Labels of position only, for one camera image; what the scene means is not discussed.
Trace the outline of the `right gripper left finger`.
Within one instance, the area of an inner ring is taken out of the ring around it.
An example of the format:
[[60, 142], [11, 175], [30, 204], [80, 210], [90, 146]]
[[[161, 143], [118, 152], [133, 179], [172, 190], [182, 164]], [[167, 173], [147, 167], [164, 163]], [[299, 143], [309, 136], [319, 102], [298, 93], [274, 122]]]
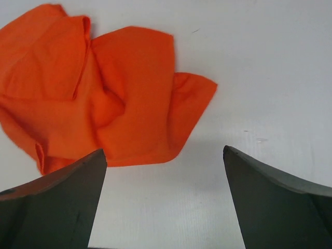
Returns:
[[1, 248], [88, 248], [105, 179], [102, 149], [1, 192]]

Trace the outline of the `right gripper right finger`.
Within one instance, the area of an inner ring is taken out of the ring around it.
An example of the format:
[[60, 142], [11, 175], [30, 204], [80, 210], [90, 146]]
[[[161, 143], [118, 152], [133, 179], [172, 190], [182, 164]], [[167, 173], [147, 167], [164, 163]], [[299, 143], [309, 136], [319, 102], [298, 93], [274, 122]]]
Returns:
[[223, 160], [246, 248], [331, 248], [331, 188], [225, 146]]

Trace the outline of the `orange t-shirt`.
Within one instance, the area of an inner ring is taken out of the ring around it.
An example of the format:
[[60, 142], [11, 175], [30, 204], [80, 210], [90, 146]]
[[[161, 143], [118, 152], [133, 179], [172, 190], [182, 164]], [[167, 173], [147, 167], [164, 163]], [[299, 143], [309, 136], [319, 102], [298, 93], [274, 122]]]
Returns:
[[1, 29], [1, 127], [46, 175], [103, 149], [110, 167], [174, 159], [217, 84], [175, 70], [173, 36], [40, 5]]

